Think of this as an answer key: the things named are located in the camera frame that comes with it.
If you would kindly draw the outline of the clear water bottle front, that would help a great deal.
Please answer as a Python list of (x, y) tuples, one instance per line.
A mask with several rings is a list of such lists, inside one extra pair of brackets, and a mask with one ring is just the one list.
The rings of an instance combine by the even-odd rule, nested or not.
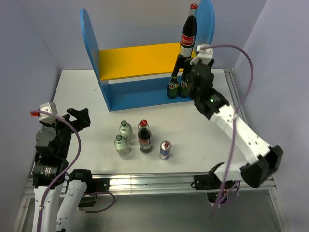
[(128, 155), (130, 152), (130, 148), (127, 142), (127, 139), (124, 138), (122, 135), (118, 134), (116, 135), (114, 146), (118, 152), (119, 155), (125, 156)]

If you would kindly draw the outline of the tall Coca-Cola bottle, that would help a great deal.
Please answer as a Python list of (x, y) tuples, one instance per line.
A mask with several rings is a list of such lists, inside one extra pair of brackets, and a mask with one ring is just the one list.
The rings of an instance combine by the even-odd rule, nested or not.
[(186, 58), (191, 56), (195, 44), (197, 34), (197, 9), (198, 5), (196, 3), (190, 5), (188, 18), (182, 29), (179, 54)]

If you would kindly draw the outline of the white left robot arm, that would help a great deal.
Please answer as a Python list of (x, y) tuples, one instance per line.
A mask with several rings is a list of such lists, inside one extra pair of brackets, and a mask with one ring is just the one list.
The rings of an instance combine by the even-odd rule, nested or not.
[(67, 109), (58, 116), (53, 103), (41, 105), (30, 112), (44, 126), (36, 134), (36, 156), (32, 171), (35, 194), (34, 232), (68, 232), (74, 214), (85, 193), (92, 192), (94, 180), (90, 170), (75, 169), (69, 175), (67, 193), (63, 202), (60, 194), (67, 170), (73, 165), (67, 161), (72, 135), (82, 143), (79, 132), (90, 126), (89, 110)]

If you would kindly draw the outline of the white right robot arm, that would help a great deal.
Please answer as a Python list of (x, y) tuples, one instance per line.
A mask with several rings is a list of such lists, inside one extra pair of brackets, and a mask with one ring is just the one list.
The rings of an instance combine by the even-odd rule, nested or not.
[(229, 101), (213, 87), (211, 72), (214, 60), (197, 63), (192, 58), (178, 55), (172, 72), (176, 77), (183, 70), (182, 79), (188, 87), (188, 96), (193, 99), (196, 109), (209, 121), (216, 124), (245, 156), (245, 162), (221, 162), (211, 168), (197, 190), (215, 190), (223, 184), (232, 187), (243, 181), (252, 188), (258, 188), (275, 171), (283, 156), (280, 146), (271, 146), (261, 139), (238, 115)]

